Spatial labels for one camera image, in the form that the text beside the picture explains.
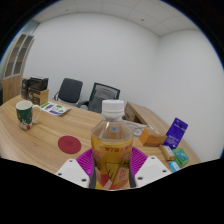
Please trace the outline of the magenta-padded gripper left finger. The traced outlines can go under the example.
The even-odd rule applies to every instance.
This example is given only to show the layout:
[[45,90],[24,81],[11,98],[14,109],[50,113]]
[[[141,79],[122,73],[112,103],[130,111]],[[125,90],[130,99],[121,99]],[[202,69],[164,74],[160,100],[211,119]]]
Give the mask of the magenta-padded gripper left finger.
[[96,172],[92,150],[87,150],[77,159],[68,159],[56,172],[56,175],[78,186],[94,189],[96,187]]

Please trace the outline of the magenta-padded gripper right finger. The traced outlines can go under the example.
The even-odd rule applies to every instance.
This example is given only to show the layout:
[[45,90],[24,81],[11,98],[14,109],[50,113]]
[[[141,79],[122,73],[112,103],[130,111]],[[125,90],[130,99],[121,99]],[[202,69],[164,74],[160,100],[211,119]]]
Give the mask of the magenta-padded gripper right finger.
[[169,169],[156,156],[147,156],[139,149],[132,148],[129,162],[131,188],[143,187],[169,174]]

